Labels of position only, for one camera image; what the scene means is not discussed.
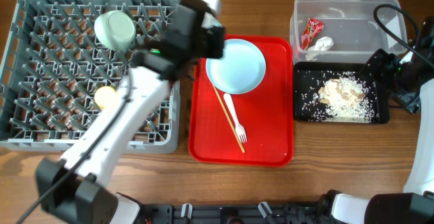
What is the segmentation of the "rice and food scraps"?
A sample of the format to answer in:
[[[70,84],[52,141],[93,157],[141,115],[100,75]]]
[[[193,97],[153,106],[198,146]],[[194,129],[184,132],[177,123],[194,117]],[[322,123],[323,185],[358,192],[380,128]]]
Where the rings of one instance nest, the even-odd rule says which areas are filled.
[[[376,123],[376,85],[354,71],[298,70],[294,116],[305,122]]]

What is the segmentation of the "wooden chopstick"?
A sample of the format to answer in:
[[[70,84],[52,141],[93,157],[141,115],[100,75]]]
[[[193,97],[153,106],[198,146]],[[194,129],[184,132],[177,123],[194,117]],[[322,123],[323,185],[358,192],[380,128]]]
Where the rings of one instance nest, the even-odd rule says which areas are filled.
[[[219,94],[218,90],[216,89],[216,87],[215,87],[214,85],[212,85],[212,87],[213,87],[213,90],[214,90],[214,92],[215,92],[215,95],[216,95],[216,97],[217,97],[217,99],[218,99],[218,102],[220,103],[220,106],[221,106],[221,108],[222,108],[222,110],[223,110],[223,112],[224,112],[224,115],[225,115],[225,117],[226,117],[226,120],[227,120],[228,123],[229,123],[229,126],[230,126],[230,128],[231,128],[231,130],[232,130],[232,133],[233,133],[233,135],[234,135],[234,137],[235,137],[235,140],[237,141],[237,144],[239,145],[239,148],[240,148],[241,152],[242,152],[242,153],[245,153],[245,149],[244,149],[244,147],[243,147],[243,145],[242,145],[242,143],[241,143],[241,141],[240,141],[240,139],[239,139],[239,137],[238,137],[238,135],[237,135],[237,133],[236,133],[236,131],[235,131],[235,127],[234,127],[234,125],[233,125],[233,123],[232,123],[232,121],[231,121],[231,118],[230,118],[230,116],[229,116],[229,114],[228,114],[228,112],[227,112],[227,110],[226,110],[226,107],[225,107],[225,105],[224,105],[224,103],[223,103],[223,101],[222,101],[222,99],[221,99],[221,97],[220,97],[220,94]]]

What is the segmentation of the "large light blue plate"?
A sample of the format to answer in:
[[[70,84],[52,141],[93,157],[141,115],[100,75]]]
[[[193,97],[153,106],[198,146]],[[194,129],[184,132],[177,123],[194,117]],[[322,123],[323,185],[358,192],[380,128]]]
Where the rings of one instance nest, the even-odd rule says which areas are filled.
[[[266,60],[260,49],[244,39],[224,41],[222,58],[208,58],[206,74],[211,83],[228,94],[244,94],[264,79]]]

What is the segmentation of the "white napkin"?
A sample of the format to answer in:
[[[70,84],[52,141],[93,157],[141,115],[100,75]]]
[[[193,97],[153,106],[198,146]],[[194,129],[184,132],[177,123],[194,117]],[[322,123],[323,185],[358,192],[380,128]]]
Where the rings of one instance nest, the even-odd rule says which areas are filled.
[[[309,53],[306,55],[306,61],[316,61],[318,55],[328,51],[333,45],[334,42],[331,37],[319,38],[314,45],[307,49]]]

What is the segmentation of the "green saucer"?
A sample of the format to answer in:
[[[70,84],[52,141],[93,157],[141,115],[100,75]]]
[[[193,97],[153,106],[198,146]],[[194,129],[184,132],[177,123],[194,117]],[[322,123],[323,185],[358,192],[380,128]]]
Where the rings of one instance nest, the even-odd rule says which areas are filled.
[[[113,10],[97,17],[94,32],[99,42],[106,48],[123,51],[130,48],[136,36],[136,27],[127,14]]]

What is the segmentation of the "red snack wrapper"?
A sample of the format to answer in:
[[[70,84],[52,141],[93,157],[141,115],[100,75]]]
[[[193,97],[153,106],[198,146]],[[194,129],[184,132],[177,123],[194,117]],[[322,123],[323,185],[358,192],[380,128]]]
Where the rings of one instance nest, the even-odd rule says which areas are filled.
[[[325,24],[322,21],[315,18],[309,18],[300,38],[300,47],[303,50],[306,50],[310,46],[312,40],[323,30],[324,26]]]

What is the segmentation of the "yellow plastic cup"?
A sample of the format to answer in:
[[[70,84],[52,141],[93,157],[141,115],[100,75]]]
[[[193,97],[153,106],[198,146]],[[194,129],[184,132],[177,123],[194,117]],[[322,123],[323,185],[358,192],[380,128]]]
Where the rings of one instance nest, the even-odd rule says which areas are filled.
[[[101,109],[106,109],[117,104],[116,90],[110,86],[102,86],[96,90],[94,102]]]

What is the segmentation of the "white plastic fork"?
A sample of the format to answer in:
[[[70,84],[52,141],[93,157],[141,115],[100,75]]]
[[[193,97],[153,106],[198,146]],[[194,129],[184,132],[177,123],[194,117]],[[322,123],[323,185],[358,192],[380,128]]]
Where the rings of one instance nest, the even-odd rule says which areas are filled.
[[[239,122],[232,96],[228,93],[225,93],[224,101],[235,123],[235,132],[237,133],[238,138],[242,143],[246,143],[247,142],[246,131],[245,128]]]

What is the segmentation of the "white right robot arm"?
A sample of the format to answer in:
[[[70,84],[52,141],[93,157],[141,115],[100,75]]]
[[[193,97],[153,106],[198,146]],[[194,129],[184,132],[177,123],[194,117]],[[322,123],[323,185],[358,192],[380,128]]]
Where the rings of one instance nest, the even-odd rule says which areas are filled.
[[[413,51],[411,61],[395,64],[384,50],[374,53],[361,72],[373,75],[396,91],[418,90],[420,129],[413,167],[402,193],[377,194],[363,199],[330,190],[316,207],[316,218],[342,223],[433,222],[433,48]]]

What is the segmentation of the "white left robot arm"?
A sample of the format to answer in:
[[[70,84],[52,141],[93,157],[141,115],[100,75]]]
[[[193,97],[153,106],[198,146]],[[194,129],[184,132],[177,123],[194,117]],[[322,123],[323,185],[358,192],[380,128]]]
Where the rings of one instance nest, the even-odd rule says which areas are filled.
[[[39,205],[66,223],[141,223],[141,204],[107,185],[119,157],[172,84],[200,58],[220,58],[224,27],[220,2],[182,0],[162,40],[136,50],[115,104],[100,112],[61,158],[43,159],[35,172]]]

